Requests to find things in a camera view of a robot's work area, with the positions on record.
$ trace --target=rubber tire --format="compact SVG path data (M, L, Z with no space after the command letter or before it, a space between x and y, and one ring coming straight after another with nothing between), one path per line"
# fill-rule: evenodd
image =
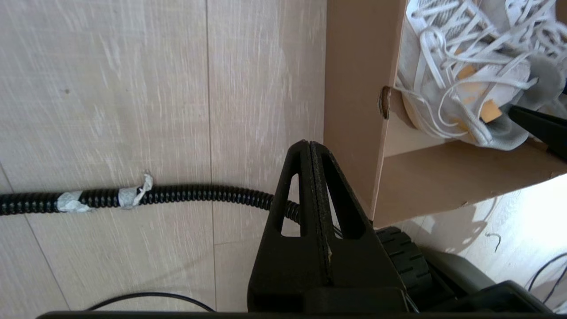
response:
M386 227L377 230L376 235L411 298L417 298L433 287L427 261L406 233L397 227Z

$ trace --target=cardboard box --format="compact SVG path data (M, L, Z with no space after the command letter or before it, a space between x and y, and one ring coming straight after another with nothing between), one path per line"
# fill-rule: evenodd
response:
M448 211L567 173L528 141L503 152L411 128L393 90L405 1L329 0L324 143L375 226ZM558 4L558 16L567 13Z

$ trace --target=black corrugated hose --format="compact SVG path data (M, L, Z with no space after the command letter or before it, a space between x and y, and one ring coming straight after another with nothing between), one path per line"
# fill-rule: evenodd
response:
M83 191L79 198L82 204L92 208L120 207L118 189ZM0 195L0 216L25 213L59 213L57 199L63 193L25 193ZM154 186L147 191L140 205L158 203L191 202L206 200L244 204L269 210L274 195L248 188L185 184ZM287 201L285 217L299 223L299 204Z

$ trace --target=floor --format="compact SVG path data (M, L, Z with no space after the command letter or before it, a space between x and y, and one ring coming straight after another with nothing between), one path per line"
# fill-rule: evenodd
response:
M131 187L146 171L157 184L273 193L287 148L323 139L325 13L325 0L0 1L0 193ZM400 226L525 284L567 249L565 186L556 178ZM0 317L137 291L246 311L266 217L207 202L2 217ZM502 236L496 253L486 232ZM105 309L199 310L158 298Z

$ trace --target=white sneaker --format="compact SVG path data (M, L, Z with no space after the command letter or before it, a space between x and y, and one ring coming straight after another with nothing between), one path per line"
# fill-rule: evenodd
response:
M566 98L562 96L567 78L567 27L555 17L555 0L483 0L479 8L510 48L540 52L549 59L537 58L532 71L539 83L513 103L567 118Z
M502 150L526 140L500 107L537 79L528 81L529 53L511 58L496 51L497 43L483 42L497 36L469 0L409 1L397 85L417 128Z

